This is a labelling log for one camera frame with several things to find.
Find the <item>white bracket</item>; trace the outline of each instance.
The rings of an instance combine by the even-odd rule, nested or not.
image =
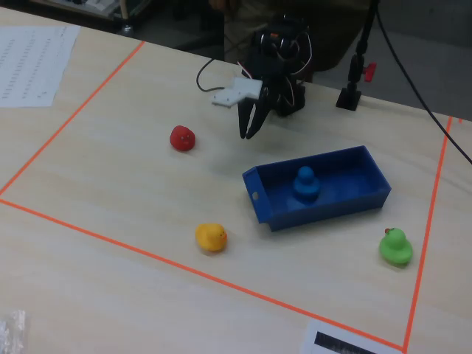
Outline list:
[[[263,82],[261,80],[235,77],[232,86],[214,94],[211,98],[211,102],[214,105],[222,105],[230,108],[245,98],[257,100],[262,87]]]

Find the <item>red clip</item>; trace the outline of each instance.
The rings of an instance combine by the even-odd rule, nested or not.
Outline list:
[[[371,63],[362,71],[362,73],[365,75],[364,81],[366,83],[370,83],[374,78],[375,68],[377,68],[377,63]]]

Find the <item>green rubber duck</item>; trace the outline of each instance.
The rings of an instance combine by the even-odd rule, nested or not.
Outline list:
[[[412,245],[406,239],[405,232],[396,228],[385,229],[379,249],[385,260],[397,266],[407,264],[413,255]]]

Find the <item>plastic bag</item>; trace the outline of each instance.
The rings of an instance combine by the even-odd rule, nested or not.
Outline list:
[[[26,314],[23,310],[0,317],[0,354],[25,354],[25,327]]]

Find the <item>rubber duck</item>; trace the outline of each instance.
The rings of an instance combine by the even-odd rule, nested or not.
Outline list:
[[[228,235],[218,223],[203,223],[195,230],[195,239],[204,251],[218,252],[225,248]]]
[[[177,125],[170,134],[170,144],[178,151],[189,151],[195,146],[195,134],[183,125]]]
[[[295,196],[304,200],[313,201],[319,195],[319,180],[308,166],[298,170],[294,181]]]
[[[379,249],[385,260],[397,266],[407,264],[413,256],[413,248],[405,232],[393,227],[385,229]]]

